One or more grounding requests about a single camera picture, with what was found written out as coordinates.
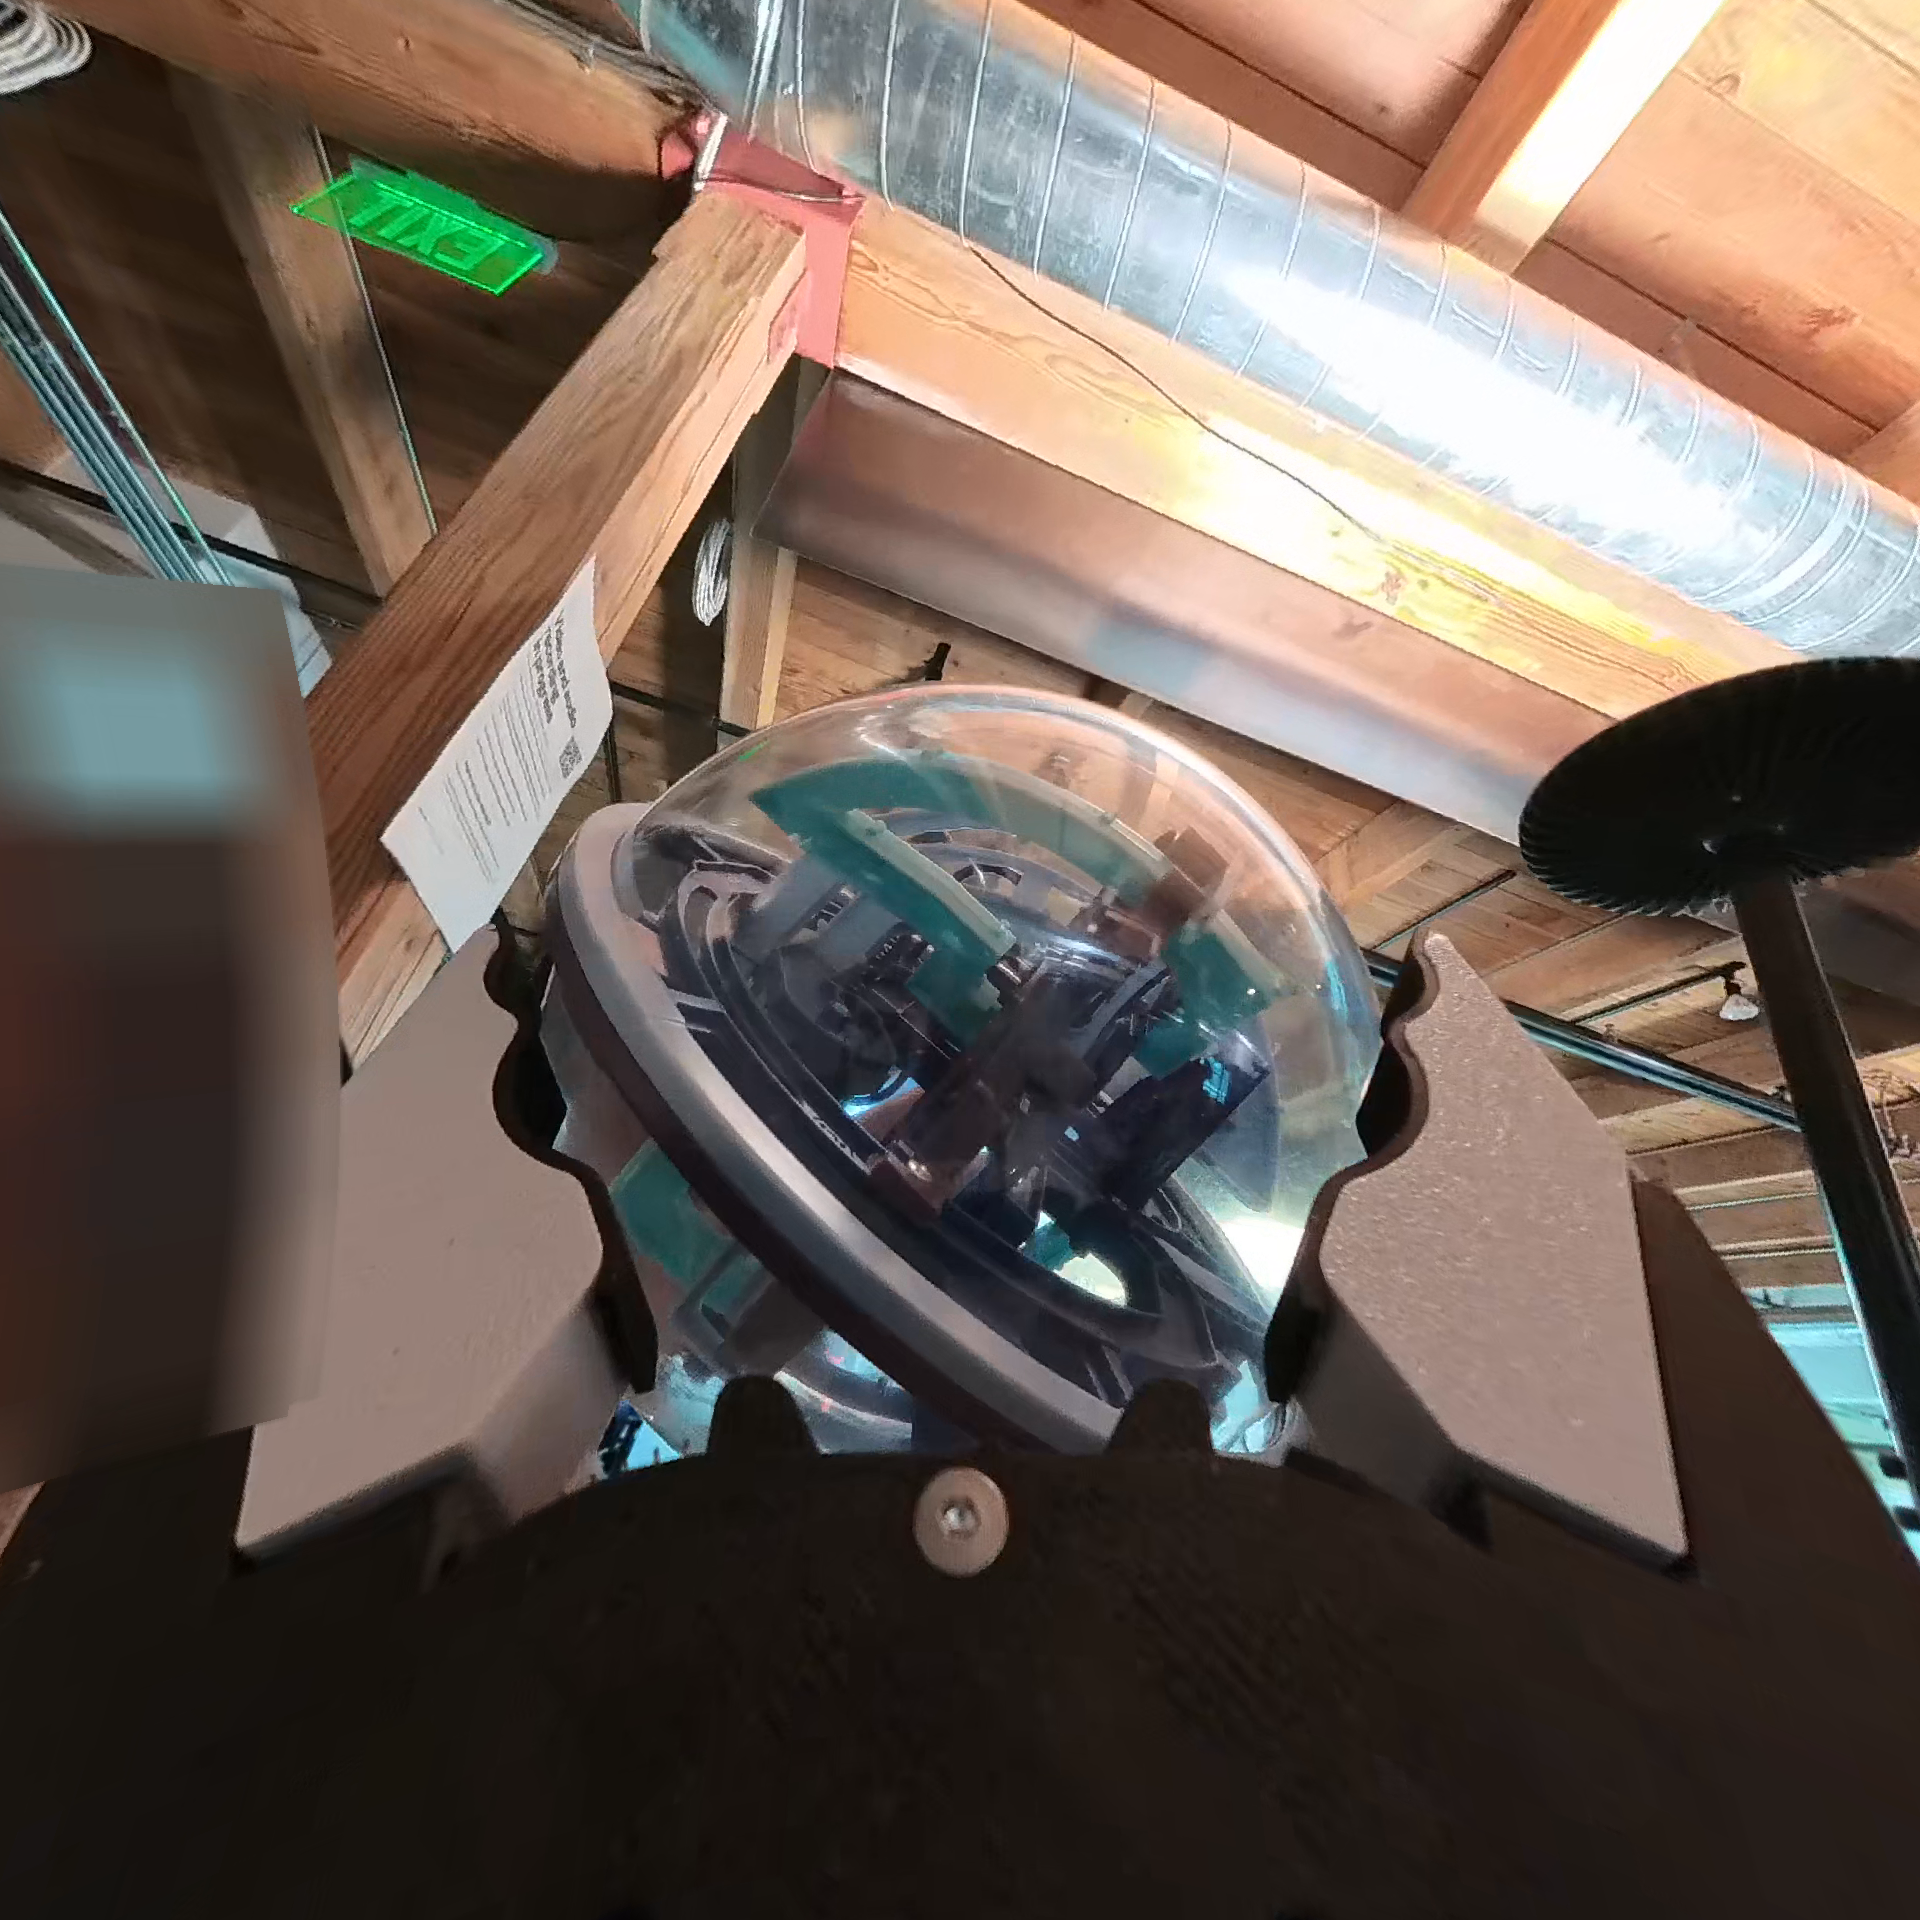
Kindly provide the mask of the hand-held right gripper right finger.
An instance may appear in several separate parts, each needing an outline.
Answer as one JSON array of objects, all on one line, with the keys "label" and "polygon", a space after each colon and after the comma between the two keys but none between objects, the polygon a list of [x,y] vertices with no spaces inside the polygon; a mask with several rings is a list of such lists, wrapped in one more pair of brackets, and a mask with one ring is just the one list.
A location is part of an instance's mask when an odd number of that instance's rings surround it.
[{"label": "hand-held right gripper right finger", "polygon": [[1266,1332],[1309,1451],[1441,1514],[1472,1486],[1688,1551],[1627,1159],[1453,942],[1416,938]]}]

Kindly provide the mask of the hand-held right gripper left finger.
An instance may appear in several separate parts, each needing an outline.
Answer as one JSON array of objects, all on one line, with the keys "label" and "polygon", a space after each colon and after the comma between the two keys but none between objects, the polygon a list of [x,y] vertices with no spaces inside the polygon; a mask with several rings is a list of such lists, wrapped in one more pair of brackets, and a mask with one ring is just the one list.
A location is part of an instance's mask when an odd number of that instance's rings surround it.
[{"label": "hand-held right gripper left finger", "polygon": [[589,1187],[501,1116],[516,1017],[487,980],[499,952],[476,931],[344,1087],[319,1390],[253,1434],[247,1554],[447,1480],[516,1524],[583,1484],[617,1408]]}]

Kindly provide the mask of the clear plastic maze ball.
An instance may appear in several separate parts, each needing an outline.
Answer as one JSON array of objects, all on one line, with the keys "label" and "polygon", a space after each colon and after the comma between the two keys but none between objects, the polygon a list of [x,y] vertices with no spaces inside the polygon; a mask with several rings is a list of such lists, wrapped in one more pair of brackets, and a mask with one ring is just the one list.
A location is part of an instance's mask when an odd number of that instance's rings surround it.
[{"label": "clear plastic maze ball", "polygon": [[557,1144],[656,1339],[612,1468],[742,1378],[829,1454],[1093,1451],[1175,1380],[1282,1460],[1266,1338],[1380,1000],[1195,747],[1031,687],[820,705],[589,814],[541,938]]}]

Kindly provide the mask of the white paper notice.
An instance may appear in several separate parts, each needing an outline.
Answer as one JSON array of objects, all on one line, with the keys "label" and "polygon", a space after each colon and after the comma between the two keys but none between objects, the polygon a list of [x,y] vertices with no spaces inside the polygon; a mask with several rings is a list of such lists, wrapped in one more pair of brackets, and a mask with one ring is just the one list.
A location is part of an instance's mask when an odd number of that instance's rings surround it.
[{"label": "white paper notice", "polygon": [[610,726],[587,557],[382,832],[451,952],[503,905]]}]

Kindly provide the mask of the green exit sign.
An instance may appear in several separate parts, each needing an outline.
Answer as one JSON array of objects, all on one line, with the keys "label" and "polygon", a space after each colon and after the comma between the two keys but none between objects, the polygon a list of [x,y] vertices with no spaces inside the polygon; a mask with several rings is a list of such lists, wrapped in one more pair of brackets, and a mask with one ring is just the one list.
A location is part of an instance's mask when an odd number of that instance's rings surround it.
[{"label": "green exit sign", "polygon": [[414,170],[355,156],[291,211],[382,253],[501,297],[561,260],[548,236]]}]

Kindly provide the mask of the black ceiling track rail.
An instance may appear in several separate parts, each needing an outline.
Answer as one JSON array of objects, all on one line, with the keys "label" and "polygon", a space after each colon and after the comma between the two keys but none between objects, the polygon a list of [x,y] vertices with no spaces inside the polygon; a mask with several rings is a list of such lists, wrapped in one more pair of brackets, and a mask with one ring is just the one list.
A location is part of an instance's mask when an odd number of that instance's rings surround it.
[{"label": "black ceiling track rail", "polygon": [[1706,1100],[1776,1129],[1792,1134],[1803,1129],[1800,1118],[1787,1097],[1766,1093],[1708,1068],[1681,1063],[1639,1043],[1604,1037],[1584,1024],[1538,1011],[1521,1002],[1505,1000],[1502,1006],[1535,1041],[1566,1057],[1606,1068],[1627,1079],[1681,1097]]}]

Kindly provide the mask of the silver spiral air duct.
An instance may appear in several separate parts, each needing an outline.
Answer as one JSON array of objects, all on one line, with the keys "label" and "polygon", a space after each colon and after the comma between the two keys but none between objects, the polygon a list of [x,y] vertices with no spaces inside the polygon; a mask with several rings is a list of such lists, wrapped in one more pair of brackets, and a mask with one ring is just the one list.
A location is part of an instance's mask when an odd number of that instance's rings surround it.
[{"label": "silver spiral air duct", "polygon": [[1812,658],[1916,660],[1916,505],[1005,2],[636,2],[738,131]]}]

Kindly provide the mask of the red steel beam bracket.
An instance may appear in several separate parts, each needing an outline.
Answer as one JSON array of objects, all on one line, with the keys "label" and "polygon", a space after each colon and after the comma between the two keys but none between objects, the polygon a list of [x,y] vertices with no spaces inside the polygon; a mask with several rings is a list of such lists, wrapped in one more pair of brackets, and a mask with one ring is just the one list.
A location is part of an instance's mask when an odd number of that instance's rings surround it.
[{"label": "red steel beam bracket", "polygon": [[660,176],[691,177],[695,192],[716,190],[795,227],[805,243],[795,346],[805,360],[833,369],[852,262],[852,231],[865,196],[759,142],[721,112],[702,108],[673,123],[659,142]]}]

